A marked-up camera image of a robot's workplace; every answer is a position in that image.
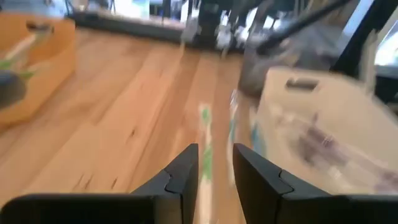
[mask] wooden box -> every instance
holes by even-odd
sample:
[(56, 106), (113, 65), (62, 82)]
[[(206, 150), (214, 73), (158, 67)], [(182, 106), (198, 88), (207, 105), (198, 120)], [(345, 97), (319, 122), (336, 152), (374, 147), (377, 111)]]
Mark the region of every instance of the wooden box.
[[(293, 82), (301, 83), (305, 88), (292, 87)], [(310, 89), (309, 83), (316, 84), (314, 89)], [(294, 124), (291, 121), (296, 118), (306, 121), (308, 126), (299, 129), (284, 124)], [(396, 118), (378, 99), (366, 94), (362, 84), (349, 77), (330, 72), (274, 67), (267, 73), (257, 122), (266, 146), (262, 152), (265, 158), (331, 194), (375, 194), (373, 187), (376, 185), (368, 184), (373, 181), (374, 173), (380, 174), (380, 177), (383, 173), (398, 173)], [(336, 152), (339, 150), (349, 165), (341, 166), (339, 170), (338, 166), (323, 170), (305, 162), (312, 155), (303, 155), (291, 140), (308, 136), (305, 133), (309, 128), (312, 133), (315, 128), (324, 132), (316, 133), (316, 138), (326, 139), (322, 144), (315, 144), (317, 147), (321, 148), (327, 141), (332, 142), (335, 147), (330, 149), (325, 146), (324, 150), (333, 152), (332, 156), (340, 155)], [(371, 170), (370, 178), (362, 175), (368, 173), (363, 167)], [(366, 181), (357, 185), (359, 181), (352, 180), (352, 175)]]
[(0, 126), (29, 119), (75, 69), (75, 23), (71, 20), (2, 12), (0, 54), (32, 35), (27, 22), (50, 24), (53, 33), (28, 51), (24, 66), (41, 66), (25, 81), (23, 99), (0, 109)]

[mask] toothbrush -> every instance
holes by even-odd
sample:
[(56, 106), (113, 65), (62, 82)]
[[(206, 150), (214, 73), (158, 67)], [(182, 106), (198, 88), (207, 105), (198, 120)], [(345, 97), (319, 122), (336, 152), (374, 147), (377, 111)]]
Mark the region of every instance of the toothbrush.
[(230, 186), (235, 183), (234, 167), (232, 160), (232, 148), (235, 141), (235, 129), (236, 129), (236, 111), (238, 110), (238, 92), (234, 90), (231, 95), (231, 101), (229, 103), (229, 135), (228, 142), (226, 145), (226, 160), (228, 163), (228, 182)]
[(200, 110), (201, 123), (204, 129), (205, 150), (203, 151), (203, 170), (199, 184), (199, 223), (211, 223), (213, 210), (213, 146), (211, 142), (211, 111), (208, 106)]

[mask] black metal rod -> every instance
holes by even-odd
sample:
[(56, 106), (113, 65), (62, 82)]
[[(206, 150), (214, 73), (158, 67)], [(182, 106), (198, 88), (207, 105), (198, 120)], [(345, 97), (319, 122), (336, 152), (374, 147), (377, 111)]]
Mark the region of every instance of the black metal rod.
[(170, 18), (171, 17), (171, 0), (163, 0), (163, 5), (162, 5), (162, 9), (163, 9), (163, 14), (162, 14), (162, 19), (163, 18)]
[(349, 3), (352, 0), (336, 0), (332, 3), (329, 3), (327, 6), (316, 10), (310, 15), (299, 18), (293, 24), (286, 27), (284, 30), (280, 32), (275, 32), (271, 34), (267, 40), (265, 40), (258, 48), (257, 53), (259, 55), (267, 54), (268, 50), (272, 47), (278, 46), (283, 40), (290, 37), (292, 34), (299, 32), (300, 30), (308, 27), (316, 21), (324, 18), (329, 15), (329, 13), (334, 10), (343, 7), (345, 4)]
[(192, 15), (192, 8), (193, 8), (193, 0), (188, 0), (188, 17), (187, 17), (187, 21)]
[(69, 15), (69, 5), (68, 5), (68, 0), (64, 0), (65, 1), (65, 7), (67, 9), (67, 15)]

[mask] table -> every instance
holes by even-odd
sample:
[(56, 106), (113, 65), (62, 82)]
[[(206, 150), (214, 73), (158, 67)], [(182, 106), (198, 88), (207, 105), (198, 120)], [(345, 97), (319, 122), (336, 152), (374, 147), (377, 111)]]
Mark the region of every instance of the table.
[[(28, 122), (2, 128), (0, 204), (33, 192), (132, 192), (192, 142), (211, 106), (219, 223), (244, 223), (228, 186), (229, 98), (241, 56), (76, 31), (77, 66)], [(249, 146), (249, 131), (238, 140)]]

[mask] black cable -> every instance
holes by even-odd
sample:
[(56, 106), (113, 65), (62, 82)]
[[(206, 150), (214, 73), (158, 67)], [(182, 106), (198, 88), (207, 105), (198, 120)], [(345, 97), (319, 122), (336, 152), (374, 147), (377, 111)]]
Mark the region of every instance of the black cable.
[(352, 0), (336, 0), (332, 3), (329, 3), (327, 6), (316, 10), (312, 14), (299, 18), (293, 24), (289, 25), (285, 29), (272, 33), (267, 40), (265, 40), (260, 46), (257, 48), (257, 53), (259, 55), (266, 55), (269, 49), (278, 46), (283, 40), (290, 37), (291, 35), (301, 31), (302, 29), (308, 27), (316, 21), (324, 18), (329, 15), (329, 13), (334, 10), (343, 7), (347, 3)]

